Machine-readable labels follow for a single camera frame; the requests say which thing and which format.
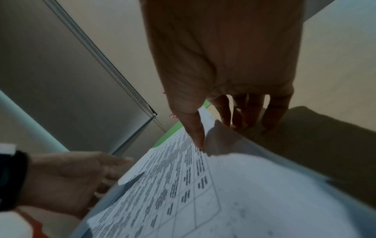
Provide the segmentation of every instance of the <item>black wristband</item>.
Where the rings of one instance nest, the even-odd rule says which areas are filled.
[[[13,156],[0,154],[0,211],[15,207],[26,178],[28,163],[28,155],[21,151],[16,151]]]

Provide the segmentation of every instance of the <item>sheet of paper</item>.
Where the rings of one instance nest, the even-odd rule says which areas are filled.
[[[72,237],[376,237],[373,210],[200,114],[205,152],[180,129]]]

